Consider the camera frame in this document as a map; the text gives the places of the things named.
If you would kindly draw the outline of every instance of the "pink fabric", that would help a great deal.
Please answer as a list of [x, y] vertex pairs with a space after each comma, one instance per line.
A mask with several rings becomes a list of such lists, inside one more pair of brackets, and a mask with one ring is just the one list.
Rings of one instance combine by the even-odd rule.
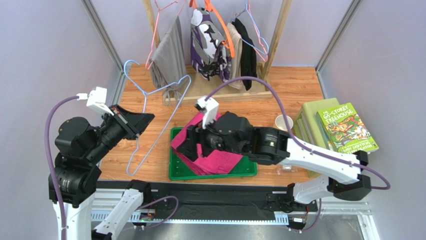
[[[216, 119], [220, 117], [221, 115], [218, 113], [216, 115]], [[202, 120], [203, 114], [200, 112], [197, 113], [197, 115], [195, 115], [195, 117], [189, 121], [189, 123], [173, 138], [170, 146], [177, 157], [179, 157], [182, 162], [184, 162], [196, 175], [228, 174], [243, 156], [235, 153], [214, 150], [209, 156], [200, 157], [202, 154], [201, 145], [197, 144], [198, 158], [195, 161], [191, 161], [176, 150], [187, 137], [187, 127], [195, 125]]]

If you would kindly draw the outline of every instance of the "white wall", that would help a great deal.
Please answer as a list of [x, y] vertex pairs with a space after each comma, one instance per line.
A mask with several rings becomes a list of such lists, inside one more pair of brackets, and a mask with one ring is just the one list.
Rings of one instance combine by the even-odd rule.
[[[44, 126], [51, 108], [95, 86], [116, 88], [118, 71], [79, 0], [2, 1], [0, 7], [1, 239], [56, 239], [48, 196]], [[100, 117], [72, 101], [53, 118]], [[53, 157], [58, 153], [52, 144]]]
[[[145, 14], [143, 1], [92, 1], [120, 58], [123, 61], [134, 59], [139, 63], [145, 63], [151, 50], [153, 35]], [[180, 0], [180, 3], [161, 11], [158, 22], [160, 37], [163, 37], [170, 23], [176, 18], [183, 1]], [[157, 8], [154, 1], [151, 2], [154, 7], [154, 14], [157, 16]], [[157, 2], [160, 7], [164, 7], [172, 0], [158, 0]], [[203, 1], [198, 0], [197, 2], [199, 6], [204, 6]], [[211, 3], [225, 23], [231, 21], [235, 13], [241, 12], [245, 7], [244, 0], [212, 0]], [[251, 1], [253, 18], [268, 43], [271, 42], [274, 33], [281, 3], [281, 0]], [[273, 65], [314, 67], [320, 60], [350, 3], [351, 0], [293, 0]], [[190, 63], [191, 14], [192, 10], [187, 6], [180, 13], [183, 40], [184, 43], [187, 43], [184, 44], [187, 64]], [[217, 18], [215, 16], [212, 18], [223, 33]], [[250, 17], [244, 13], [241, 16], [241, 21], [246, 25], [252, 40], [257, 43]]]
[[369, 165], [392, 187], [367, 199], [383, 240], [425, 239], [425, 9], [363, 1], [321, 74], [327, 97], [352, 102], [380, 147]]

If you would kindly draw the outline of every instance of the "wooden tabletop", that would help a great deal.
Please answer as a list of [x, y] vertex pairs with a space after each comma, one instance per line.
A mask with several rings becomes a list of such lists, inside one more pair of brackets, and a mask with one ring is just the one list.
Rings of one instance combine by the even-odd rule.
[[[145, 66], [133, 65], [129, 76], [145, 91], [155, 90], [150, 72]], [[277, 92], [287, 115], [293, 120], [305, 102], [323, 99], [320, 84], [313, 67], [272, 67], [269, 72], [270, 82]], [[281, 114], [275, 99], [246, 101], [246, 102], [219, 102], [219, 112], [226, 111], [246, 117], [253, 126], [272, 127], [275, 118]], [[141, 113], [144, 105], [144, 96], [128, 80], [121, 98], [120, 106], [128, 111]], [[129, 172], [133, 173], [154, 141], [157, 139], [173, 110], [175, 104], [165, 106], [161, 93], [150, 95], [147, 100], [146, 113], [155, 114], [154, 120], [139, 139], [139, 150], [134, 155]], [[126, 167], [136, 149], [136, 141], [122, 140], [112, 151], [104, 157], [100, 169], [103, 180], [132, 180], [146, 182], [171, 182], [169, 179], [169, 150], [170, 130], [174, 127], [185, 126], [197, 113], [194, 105], [179, 107], [164, 134], [146, 158], [135, 175], [129, 176]], [[256, 176], [228, 177], [213, 179], [185, 180], [175, 182], [203, 183], [203, 184], [234, 184], [260, 186], [286, 186], [290, 183], [302, 183], [309, 180], [305, 169], [295, 167], [295, 172], [277, 173], [277, 166], [258, 165]]]

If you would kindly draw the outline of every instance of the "white cup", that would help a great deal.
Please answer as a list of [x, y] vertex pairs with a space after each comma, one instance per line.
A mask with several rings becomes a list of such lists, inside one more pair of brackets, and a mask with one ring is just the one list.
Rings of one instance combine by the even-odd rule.
[[[290, 129], [293, 128], [293, 120], [291, 117], [286, 116], [288, 124], [290, 125]], [[279, 115], [275, 118], [275, 122], [273, 124], [273, 127], [282, 131], [287, 131], [286, 122], [284, 121], [283, 115]]]

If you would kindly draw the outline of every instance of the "green tray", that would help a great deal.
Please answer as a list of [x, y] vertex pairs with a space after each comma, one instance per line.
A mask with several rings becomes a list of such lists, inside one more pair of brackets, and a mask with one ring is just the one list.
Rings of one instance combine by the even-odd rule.
[[[182, 130], [183, 127], [174, 127], [171, 129], [170, 142]], [[195, 174], [170, 147], [170, 164], [168, 166], [168, 178], [172, 181], [176, 180], [192, 180], [192, 179], [218, 179], [230, 177], [248, 177], [258, 174], [258, 166], [255, 162], [249, 160], [249, 157], [243, 156], [242, 159], [228, 174], [203, 175]]]

